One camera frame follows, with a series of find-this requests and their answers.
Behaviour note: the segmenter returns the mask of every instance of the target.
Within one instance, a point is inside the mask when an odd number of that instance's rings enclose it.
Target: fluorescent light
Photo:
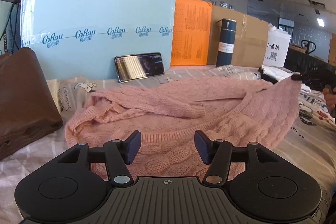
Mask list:
[[[324,27],[324,21],[323,21],[322,18],[318,18],[318,19],[317,19],[317,22],[318,22],[318,24],[319,24],[321,27]]]

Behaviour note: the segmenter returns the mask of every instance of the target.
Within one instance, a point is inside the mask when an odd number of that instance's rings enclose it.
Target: human hand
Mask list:
[[[332,114],[333,110],[335,109],[336,95],[330,94],[329,89],[323,89],[322,92],[324,95],[324,100],[326,101],[327,107],[329,109],[329,113]]]

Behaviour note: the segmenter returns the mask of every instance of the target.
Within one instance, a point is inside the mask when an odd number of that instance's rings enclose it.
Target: black circular disc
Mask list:
[[[265,222],[298,221],[313,214],[321,199],[319,184],[288,163],[262,163],[240,173],[229,194],[240,210]]]
[[[107,195],[97,174],[71,164],[31,173],[15,189],[15,201],[23,217],[38,222],[80,219],[95,210]]]

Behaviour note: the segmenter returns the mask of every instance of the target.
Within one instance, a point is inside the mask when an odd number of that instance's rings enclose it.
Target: bottle label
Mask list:
[[[227,43],[220,42],[218,50],[220,52],[233,53],[233,47],[234,47],[234,44],[227,44]]]

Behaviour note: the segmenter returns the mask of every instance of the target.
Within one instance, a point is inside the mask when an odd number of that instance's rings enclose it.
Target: blue logo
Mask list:
[[[22,47],[27,47],[30,45],[30,40],[28,42],[23,42],[22,41]]]
[[[152,28],[146,28],[146,26],[137,27],[135,32],[139,34],[139,37],[146,37],[148,33],[152,30]]]
[[[168,36],[173,30],[169,29],[168,27],[161,27],[159,33],[162,34],[163,37]]]
[[[107,30],[107,34],[110,35],[112,39],[121,37],[124,32],[126,32],[126,29],[121,29],[119,26],[115,27],[115,29],[108,28]]]
[[[53,33],[50,37],[48,35],[44,36],[42,39],[43,44],[47,44],[47,48],[58,45],[59,39],[63,38],[63,34],[56,35]]]
[[[79,39],[80,42],[88,41],[92,39],[92,35],[96,34],[96,30],[89,31],[89,29],[85,29],[83,32],[78,30],[75,34],[75,37]]]

